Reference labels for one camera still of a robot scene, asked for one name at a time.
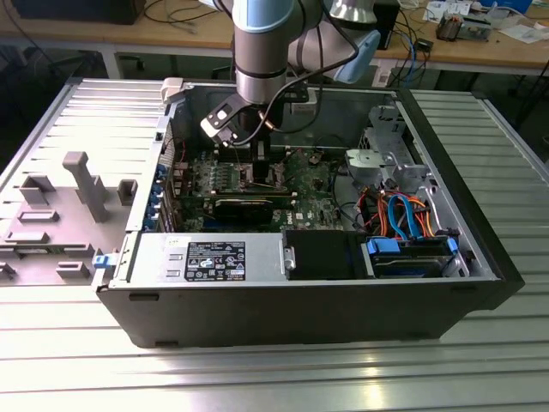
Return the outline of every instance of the motherboard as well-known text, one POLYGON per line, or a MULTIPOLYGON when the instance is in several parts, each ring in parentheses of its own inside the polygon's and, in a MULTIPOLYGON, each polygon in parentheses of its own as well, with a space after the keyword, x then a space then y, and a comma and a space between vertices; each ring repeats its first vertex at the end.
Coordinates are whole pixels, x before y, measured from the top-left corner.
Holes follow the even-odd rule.
POLYGON ((342 230, 332 198, 334 161, 319 149, 287 148, 262 183, 238 153, 228 161, 202 151, 182 166, 178 232, 279 233, 285 229, 342 230))

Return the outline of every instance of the green circuit board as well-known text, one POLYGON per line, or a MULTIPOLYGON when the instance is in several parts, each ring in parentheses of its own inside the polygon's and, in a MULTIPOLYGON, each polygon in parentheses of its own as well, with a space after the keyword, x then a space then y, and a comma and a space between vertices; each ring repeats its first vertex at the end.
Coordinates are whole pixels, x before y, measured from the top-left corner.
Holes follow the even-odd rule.
POLYGON ((341 215, 331 195, 330 161, 322 152, 294 150, 284 162, 271 165, 265 184, 251 183, 251 164, 222 162, 202 152, 190 162, 189 190, 180 197, 181 232, 277 233, 285 229, 342 230, 341 215), (220 224, 215 218, 219 199, 268 201, 272 220, 253 226, 220 224))

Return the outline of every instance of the power supply label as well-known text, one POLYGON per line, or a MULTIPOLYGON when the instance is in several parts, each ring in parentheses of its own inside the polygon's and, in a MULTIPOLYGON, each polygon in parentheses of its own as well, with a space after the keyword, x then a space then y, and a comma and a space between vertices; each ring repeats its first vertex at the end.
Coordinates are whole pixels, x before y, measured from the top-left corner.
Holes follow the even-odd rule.
POLYGON ((245 281, 245 242, 190 242, 185 279, 189 282, 245 281))

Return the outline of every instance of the blue cable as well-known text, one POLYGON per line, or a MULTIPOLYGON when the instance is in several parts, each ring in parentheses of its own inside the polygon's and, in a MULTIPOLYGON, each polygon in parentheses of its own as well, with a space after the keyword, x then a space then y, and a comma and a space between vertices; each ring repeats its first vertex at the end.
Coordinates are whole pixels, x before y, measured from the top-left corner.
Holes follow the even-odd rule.
POLYGON ((402 231, 402 229, 398 227, 396 223, 394 208, 395 208, 395 203, 397 198, 400 198, 404 203, 404 209, 406 210, 406 217, 408 219, 408 227, 410 228, 410 235, 412 235, 413 238, 417 238, 417 239, 422 238, 421 233, 419 232, 419 229, 415 224, 415 220, 413 219, 412 204, 403 195, 394 195, 389 200, 389 205, 387 206, 387 212, 389 214, 389 223, 391 227, 395 230, 395 232, 398 233, 398 235, 402 238, 402 240, 408 240, 408 237, 406 236, 406 234, 402 231))
POLYGON ((410 80, 412 78, 412 74, 415 70, 415 47, 413 47, 412 40, 404 33, 401 32, 395 32, 398 33, 400 36, 402 36, 404 39, 407 40, 408 45, 410 46, 410 53, 412 54, 412 65, 410 66, 410 70, 408 71, 408 74, 406 75, 406 79, 404 80, 404 87, 407 87, 410 83, 410 80))

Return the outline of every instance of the power connector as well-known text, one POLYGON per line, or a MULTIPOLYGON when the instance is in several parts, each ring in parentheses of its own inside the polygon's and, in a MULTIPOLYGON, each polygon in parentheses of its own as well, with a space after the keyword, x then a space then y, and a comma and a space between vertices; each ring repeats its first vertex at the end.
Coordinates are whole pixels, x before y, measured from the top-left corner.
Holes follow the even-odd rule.
POLYGON ((417 52, 430 53, 432 50, 432 41, 425 39, 417 39, 413 45, 417 52))

